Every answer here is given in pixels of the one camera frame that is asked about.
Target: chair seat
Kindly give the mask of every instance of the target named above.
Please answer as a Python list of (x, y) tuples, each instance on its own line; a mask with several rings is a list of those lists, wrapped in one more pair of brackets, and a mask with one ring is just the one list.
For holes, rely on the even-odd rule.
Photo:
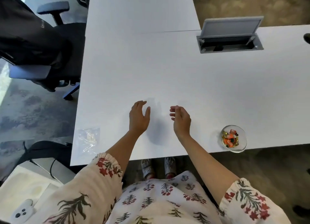
[(47, 79), (59, 77), (80, 78), (83, 63), (86, 23), (69, 23), (55, 26), (54, 28), (61, 36), (71, 42), (72, 51), (67, 64), (60, 69), (51, 70)]

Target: chair wheel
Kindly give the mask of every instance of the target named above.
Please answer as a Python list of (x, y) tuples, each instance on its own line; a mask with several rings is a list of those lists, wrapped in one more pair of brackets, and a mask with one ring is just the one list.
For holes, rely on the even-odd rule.
[(72, 95), (68, 95), (68, 96), (64, 97), (64, 100), (66, 100), (66, 101), (72, 101), (72, 100), (73, 100), (73, 97), (72, 97)]

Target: clear plastic bag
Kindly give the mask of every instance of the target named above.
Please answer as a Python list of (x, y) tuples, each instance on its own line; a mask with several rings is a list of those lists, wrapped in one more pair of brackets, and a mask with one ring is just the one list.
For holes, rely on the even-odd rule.
[(77, 130), (76, 145), (79, 154), (88, 153), (92, 156), (97, 154), (96, 146), (99, 144), (100, 128), (88, 128)]

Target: chair leg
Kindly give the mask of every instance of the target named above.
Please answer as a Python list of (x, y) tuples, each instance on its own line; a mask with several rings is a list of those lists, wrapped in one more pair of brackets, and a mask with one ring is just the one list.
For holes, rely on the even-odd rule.
[(65, 93), (65, 95), (63, 96), (63, 99), (67, 101), (72, 101), (73, 97), (71, 94), (74, 93), (79, 88), (80, 88), (80, 83), (76, 83), (72, 89), (70, 89), (68, 92)]

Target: hand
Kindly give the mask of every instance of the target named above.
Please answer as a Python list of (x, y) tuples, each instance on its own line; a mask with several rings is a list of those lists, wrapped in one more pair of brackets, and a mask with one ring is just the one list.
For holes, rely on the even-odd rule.
[(187, 113), (187, 111), (181, 106), (171, 106), (170, 107), (170, 116), (173, 116), (171, 119), (174, 121), (173, 129), (176, 133), (176, 136), (179, 140), (184, 139), (189, 134), (189, 128), (191, 127), (191, 117)]
[(137, 101), (131, 108), (129, 113), (129, 131), (140, 136), (148, 128), (150, 123), (151, 108), (148, 107), (145, 116), (142, 114), (142, 106), (146, 101)]

